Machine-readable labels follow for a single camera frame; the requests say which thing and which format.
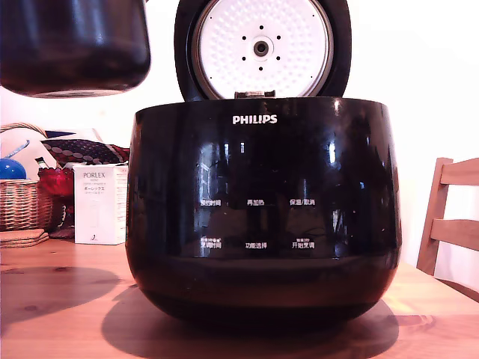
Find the wooden chair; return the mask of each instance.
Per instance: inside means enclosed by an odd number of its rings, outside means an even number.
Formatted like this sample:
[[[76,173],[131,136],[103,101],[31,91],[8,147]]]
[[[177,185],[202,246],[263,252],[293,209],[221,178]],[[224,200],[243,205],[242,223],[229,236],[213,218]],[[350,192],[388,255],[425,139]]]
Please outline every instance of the wooden chair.
[[[443,158],[436,161],[417,264],[418,269],[432,276],[440,242],[479,251],[479,221],[444,219],[449,185],[479,186],[479,159],[458,163]],[[474,290],[448,280],[440,281],[479,301],[479,293]]]

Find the open lid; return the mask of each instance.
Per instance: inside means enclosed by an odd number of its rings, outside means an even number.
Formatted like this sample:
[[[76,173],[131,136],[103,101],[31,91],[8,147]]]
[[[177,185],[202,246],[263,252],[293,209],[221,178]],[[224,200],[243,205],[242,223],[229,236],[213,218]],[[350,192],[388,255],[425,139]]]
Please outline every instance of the open lid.
[[[343,96],[350,13],[346,0],[180,0],[174,46],[185,101]]]

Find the white wall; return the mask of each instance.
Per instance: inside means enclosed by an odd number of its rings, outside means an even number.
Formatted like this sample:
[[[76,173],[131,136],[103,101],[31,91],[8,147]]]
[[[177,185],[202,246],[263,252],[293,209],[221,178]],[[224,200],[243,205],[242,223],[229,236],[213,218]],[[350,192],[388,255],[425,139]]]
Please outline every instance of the white wall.
[[[403,216],[403,260],[415,265],[436,157],[479,157],[479,3],[476,0],[349,0],[353,67],[346,97],[390,108]],[[3,122],[47,129],[94,127],[128,146],[140,108],[181,102],[174,69],[177,1],[147,5],[153,64],[145,82],[101,99],[27,99],[0,89]],[[479,219],[479,192],[450,190],[447,218]],[[436,275],[479,289],[479,255],[441,244]]]

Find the patterned fabric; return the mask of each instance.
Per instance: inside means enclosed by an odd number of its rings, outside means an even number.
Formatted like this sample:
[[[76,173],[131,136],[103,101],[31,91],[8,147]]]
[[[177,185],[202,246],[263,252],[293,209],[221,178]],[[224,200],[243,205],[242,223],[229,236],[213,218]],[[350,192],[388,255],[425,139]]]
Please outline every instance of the patterned fabric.
[[[124,163],[129,158],[129,148],[89,140],[44,140],[42,144],[62,167],[69,162],[86,162],[87,165],[117,164]]]

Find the wooden table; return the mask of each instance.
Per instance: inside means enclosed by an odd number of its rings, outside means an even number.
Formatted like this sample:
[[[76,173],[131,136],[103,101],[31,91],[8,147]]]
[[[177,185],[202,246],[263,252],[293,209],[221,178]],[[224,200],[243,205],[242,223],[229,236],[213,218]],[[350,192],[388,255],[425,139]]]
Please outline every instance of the wooden table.
[[[2,358],[479,358],[479,304],[401,264],[383,301],[338,331],[211,333],[139,292],[124,245],[50,239],[1,252]]]

